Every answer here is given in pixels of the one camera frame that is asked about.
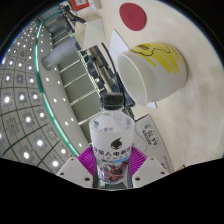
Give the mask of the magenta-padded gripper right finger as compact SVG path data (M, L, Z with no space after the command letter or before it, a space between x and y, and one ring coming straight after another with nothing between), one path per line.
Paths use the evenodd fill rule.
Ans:
M155 157L147 157L135 147L129 158L129 173L134 188L143 187L167 175L166 169Z

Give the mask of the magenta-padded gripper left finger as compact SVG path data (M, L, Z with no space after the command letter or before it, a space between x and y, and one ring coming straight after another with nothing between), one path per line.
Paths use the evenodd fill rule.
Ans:
M57 176L84 188L97 188L96 162L91 147L78 157L70 157L57 172Z

